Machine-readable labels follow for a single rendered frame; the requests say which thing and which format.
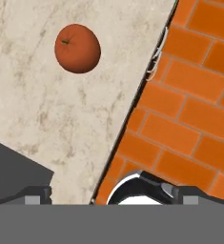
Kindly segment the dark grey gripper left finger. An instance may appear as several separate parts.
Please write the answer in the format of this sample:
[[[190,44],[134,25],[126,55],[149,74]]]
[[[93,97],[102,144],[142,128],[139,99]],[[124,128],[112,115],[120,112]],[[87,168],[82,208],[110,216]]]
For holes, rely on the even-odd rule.
[[[0,205],[51,205],[51,186],[28,186],[15,195],[0,199]]]

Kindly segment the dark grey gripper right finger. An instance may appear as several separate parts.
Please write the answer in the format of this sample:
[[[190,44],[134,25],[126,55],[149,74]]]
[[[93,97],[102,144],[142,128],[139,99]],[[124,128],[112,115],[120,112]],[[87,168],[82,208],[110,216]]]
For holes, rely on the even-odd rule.
[[[173,201],[180,205],[224,205],[224,199],[208,195],[195,186],[180,186],[173,189]]]

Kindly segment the black and white round object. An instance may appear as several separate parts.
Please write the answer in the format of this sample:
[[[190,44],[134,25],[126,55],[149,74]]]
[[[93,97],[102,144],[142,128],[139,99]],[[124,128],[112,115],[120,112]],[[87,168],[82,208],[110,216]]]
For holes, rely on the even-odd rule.
[[[149,172],[136,170],[123,176],[113,187],[107,205],[172,205],[175,185]]]

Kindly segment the orange round fruit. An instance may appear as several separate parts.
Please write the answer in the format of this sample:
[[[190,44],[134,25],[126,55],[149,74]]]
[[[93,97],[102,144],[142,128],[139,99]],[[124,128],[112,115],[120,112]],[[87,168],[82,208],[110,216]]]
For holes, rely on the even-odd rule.
[[[59,65],[72,73],[92,71],[101,56],[101,47],[95,34],[80,24],[70,24],[57,35],[54,53]]]

